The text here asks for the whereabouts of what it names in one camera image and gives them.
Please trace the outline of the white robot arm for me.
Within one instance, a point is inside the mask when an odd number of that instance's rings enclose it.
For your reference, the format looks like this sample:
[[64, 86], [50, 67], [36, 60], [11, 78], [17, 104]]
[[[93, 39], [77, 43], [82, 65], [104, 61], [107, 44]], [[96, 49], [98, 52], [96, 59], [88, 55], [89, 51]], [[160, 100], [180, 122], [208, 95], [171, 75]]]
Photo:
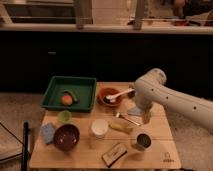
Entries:
[[166, 74], [159, 68], [139, 77], [134, 83], [136, 106], [145, 112], [153, 102], [159, 103], [213, 134], [213, 102], [167, 88], [166, 80]]

